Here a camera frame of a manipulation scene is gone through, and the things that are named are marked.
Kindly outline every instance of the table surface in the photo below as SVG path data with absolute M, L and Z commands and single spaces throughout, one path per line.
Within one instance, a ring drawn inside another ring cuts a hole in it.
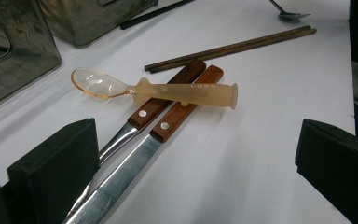
M 160 0 L 157 7 L 175 1 Z M 349 0 L 282 0 L 311 15 L 281 21 L 269 1 L 197 0 L 75 49 L 56 38 L 62 66 L 0 105 L 0 184 L 6 168 L 63 126 L 95 118 L 100 147 L 139 107 L 131 96 L 104 101 L 70 81 L 78 67 L 125 83 L 166 83 L 181 68 L 144 66 L 310 25 L 315 35 L 206 61 L 238 83 L 237 108 L 198 106 L 107 223 L 349 223 L 304 177 L 295 154 L 303 119 L 354 133 Z M 110 161 L 103 180 L 148 133 Z

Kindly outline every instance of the knife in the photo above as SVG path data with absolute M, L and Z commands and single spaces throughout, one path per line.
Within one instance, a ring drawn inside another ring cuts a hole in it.
M 217 83 L 223 71 L 211 65 L 196 83 Z M 63 223 L 97 224 L 116 204 L 130 185 L 135 185 L 153 155 L 168 141 L 183 121 L 196 108 L 196 105 L 182 106 L 176 103 L 158 122 L 149 135 L 130 155 L 92 192 L 88 199 Z
M 187 64 L 178 74 L 176 74 L 168 84 L 192 83 L 199 77 L 206 68 L 206 64 L 200 60 L 194 60 Z M 100 150 L 100 166 L 103 166 L 116 152 L 124 147 L 131 139 L 141 133 L 147 125 L 152 122 L 172 101 L 161 99 L 149 99 L 137 111 L 135 111 L 117 132 L 117 134 Z M 67 218 L 83 203 L 90 194 L 91 181 L 83 190 L 82 194 L 76 199 L 69 211 Z

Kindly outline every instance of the wooden knife handle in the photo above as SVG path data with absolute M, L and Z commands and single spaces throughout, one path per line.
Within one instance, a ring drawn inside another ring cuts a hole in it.
M 205 62 L 194 60 L 176 74 L 168 84 L 192 83 L 205 71 L 205 68 Z M 167 108 L 170 103 L 172 101 L 152 98 L 128 118 L 128 123 L 141 130 Z
M 200 78 L 197 79 L 196 83 L 215 84 L 222 76 L 223 70 L 211 65 Z M 166 142 L 196 107 L 197 105 L 182 106 L 181 103 L 176 103 L 158 122 L 150 134 L 160 142 Z

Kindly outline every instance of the brown chopstick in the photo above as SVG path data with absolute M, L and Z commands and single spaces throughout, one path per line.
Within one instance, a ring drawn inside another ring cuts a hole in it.
M 274 35 L 266 35 L 258 37 L 256 39 L 251 39 L 240 43 L 220 47 L 217 49 L 208 49 L 202 52 L 189 54 L 160 63 L 152 63 L 145 66 L 145 71 L 149 71 L 150 73 L 157 73 L 168 69 L 184 66 L 195 59 L 206 61 L 218 57 L 223 57 L 229 54 L 246 51 L 249 49 L 261 48 L 267 45 L 280 43 L 286 40 L 291 40 L 306 35 L 313 35 L 315 33 L 316 29 L 310 28 L 310 26 L 303 26 L 293 30 L 280 32 Z

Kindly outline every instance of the metal spoon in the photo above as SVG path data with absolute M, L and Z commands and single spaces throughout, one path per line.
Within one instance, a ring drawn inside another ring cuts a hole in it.
M 181 102 L 182 105 L 229 106 L 237 104 L 238 87 L 224 84 L 150 84 L 143 77 L 136 86 L 129 86 L 106 73 L 89 68 L 77 68 L 71 75 L 74 85 L 88 95 L 109 99 L 133 94 L 135 103 L 150 98 Z
M 283 10 L 282 7 L 280 7 L 276 2 L 274 2 L 273 0 L 269 0 L 272 5 L 274 5 L 277 9 L 280 10 L 280 14 L 279 16 L 283 19 L 286 20 L 290 20 L 290 21 L 294 21 L 294 20 L 298 20 L 300 18 L 309 16 L 310 14 L 303 14 L 303 13 L 293 13 L 293 12 L 286 12 L 285 10 Z

